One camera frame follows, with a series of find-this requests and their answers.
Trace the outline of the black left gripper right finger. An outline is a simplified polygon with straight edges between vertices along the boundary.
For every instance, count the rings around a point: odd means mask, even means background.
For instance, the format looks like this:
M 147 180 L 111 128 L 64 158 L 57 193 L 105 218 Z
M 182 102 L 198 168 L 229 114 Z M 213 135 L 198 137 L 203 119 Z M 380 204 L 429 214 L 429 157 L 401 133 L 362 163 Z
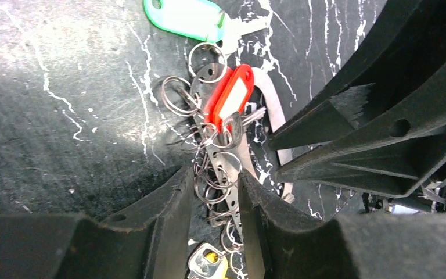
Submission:
M 446 213 L 315 219 L 238 177 L 249 278 L 446 278 Z

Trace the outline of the green key tag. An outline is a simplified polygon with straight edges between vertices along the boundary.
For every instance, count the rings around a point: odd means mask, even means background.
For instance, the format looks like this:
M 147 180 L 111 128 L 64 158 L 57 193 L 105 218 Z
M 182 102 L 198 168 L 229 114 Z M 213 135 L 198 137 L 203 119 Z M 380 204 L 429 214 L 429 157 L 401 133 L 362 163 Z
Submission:
M 237 51 L 239 40 L 270 26 L 269 17 L 250 21 L 232 18 L 211 1 L 143 1 L 148 19 L 158 28 L 216 44 L 225 56 Z

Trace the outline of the yellow key tag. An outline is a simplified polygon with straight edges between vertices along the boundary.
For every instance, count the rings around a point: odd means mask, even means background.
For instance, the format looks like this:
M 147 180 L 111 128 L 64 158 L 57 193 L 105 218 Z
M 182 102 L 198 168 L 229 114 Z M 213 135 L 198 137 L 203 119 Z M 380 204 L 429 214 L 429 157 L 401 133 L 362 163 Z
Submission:
M 188 279 L 225 279 L 229 263 L 225 255 L 209 243 L 200 244 L 188 259 Z

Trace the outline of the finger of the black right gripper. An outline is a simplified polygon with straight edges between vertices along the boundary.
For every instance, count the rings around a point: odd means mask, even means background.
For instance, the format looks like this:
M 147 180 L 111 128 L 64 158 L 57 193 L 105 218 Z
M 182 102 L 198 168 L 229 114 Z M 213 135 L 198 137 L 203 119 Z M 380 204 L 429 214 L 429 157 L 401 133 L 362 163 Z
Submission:
M 280 167 L 278 179 L 404 198 L 433 176 L 446 183 L 446 63 L 365 126 Z
M 391 144 L 399 120 L 407 138 L 446 123 L 446 1 L 387 1 L 352 57 L 269 146 Z

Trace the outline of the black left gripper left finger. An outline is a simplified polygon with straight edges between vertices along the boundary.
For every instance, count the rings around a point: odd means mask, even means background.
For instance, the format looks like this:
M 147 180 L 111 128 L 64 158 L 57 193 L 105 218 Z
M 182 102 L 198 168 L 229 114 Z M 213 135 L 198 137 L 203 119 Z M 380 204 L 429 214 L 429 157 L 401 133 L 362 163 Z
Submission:
M 0 215 L 0 278 L 184 278 L 193 175 L 101 222 L 84 214 Z

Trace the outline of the red key tag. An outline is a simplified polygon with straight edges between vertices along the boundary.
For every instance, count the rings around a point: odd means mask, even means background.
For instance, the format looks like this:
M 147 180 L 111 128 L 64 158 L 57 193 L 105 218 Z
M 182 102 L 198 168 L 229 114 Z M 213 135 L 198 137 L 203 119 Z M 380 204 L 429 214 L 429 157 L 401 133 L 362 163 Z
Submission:
M 217 63 L 207 73 L 210 76 L 203 80 L 207 85 L 214 84 L 215 88 L 208 91 L 208 100 L 203 101 L 204 121 L 215 125 L 218 135 L 223 135 L 224 130 L 233 130 L 230 124 L 224 124 L 224 120 L 235 112 L 244 111 L 254 91 L 256 78 L 248 64 L 231 69 Z

